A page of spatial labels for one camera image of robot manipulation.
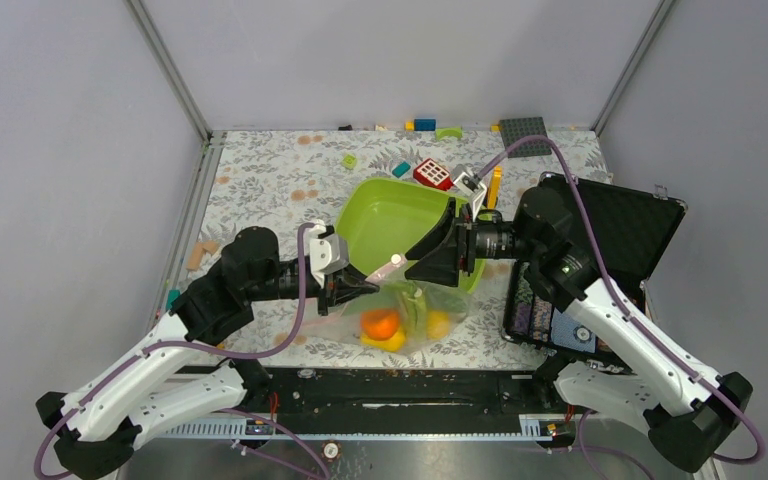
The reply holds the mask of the orange toy fruit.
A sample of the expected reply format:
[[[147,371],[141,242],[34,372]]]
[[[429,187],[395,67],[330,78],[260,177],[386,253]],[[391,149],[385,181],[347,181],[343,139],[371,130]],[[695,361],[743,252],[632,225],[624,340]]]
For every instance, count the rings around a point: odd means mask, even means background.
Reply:
[[[360,315],[362,333],[375,340],[386,340],[401,327],[401,316],[396,309],[382,308],[363,312]]]

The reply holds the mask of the clear zip top bag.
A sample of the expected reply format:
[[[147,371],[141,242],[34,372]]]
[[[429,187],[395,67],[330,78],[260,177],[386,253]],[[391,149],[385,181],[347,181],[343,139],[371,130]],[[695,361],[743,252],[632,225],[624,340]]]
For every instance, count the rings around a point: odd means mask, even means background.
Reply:
[[[404,355],[444,339],[469,316],[472,297],[457,287],[406,279],[407,264],[393,254],[366,277],[377,292],[324,315],[307,313],[301,333]]]

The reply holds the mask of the white green toy leek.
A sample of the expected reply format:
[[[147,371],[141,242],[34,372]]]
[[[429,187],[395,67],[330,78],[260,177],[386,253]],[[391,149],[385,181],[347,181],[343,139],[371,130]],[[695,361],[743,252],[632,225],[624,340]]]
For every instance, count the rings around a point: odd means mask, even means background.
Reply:
[[[427,301],[424,290],[414,282],[400,282],[397,285],[398,300],[404,317],[402,326],[409,338],[422,338],[427,324]]]

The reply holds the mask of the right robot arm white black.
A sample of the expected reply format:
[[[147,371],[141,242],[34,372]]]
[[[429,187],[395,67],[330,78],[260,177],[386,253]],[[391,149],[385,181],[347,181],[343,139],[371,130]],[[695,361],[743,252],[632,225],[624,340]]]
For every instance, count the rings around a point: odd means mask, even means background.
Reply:
[[[449,202],[408,252],[411,280],[457,286],[479,259],[526,264],[535,296],[590,330],[630,368],[607,374],[572,360],[533,386],[535,402],[557,412],[573,404],[645,434],[673,466],[694,473],[745,423],[753,393],[740,373],[722,374],[655,325],[568,236],[574,217],[554,190],[535,187],[510,221],[476,218]]]

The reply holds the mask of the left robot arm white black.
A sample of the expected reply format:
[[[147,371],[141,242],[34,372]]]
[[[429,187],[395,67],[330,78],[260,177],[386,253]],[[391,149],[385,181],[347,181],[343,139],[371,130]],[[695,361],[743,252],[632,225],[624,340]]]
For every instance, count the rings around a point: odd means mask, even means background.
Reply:
[[[301,224],[296,247],[296,256],[284,260],[272,230],[238,232],[207,273],[192,281],[113,365],[73,392],[49,392],[37,400],[48,429],[39,453],[55,453],[62,477],[100,479],[165,430],[239,405],[248,411],[264,407],[271,387],[261,360],[276,355],[278,348],[222,348],[231,334],[253,321],[254,304],[297,303],[285,336],[291,343],[308,299],[327,314],[378,291],[350,263],[346,242],[332,226]]]

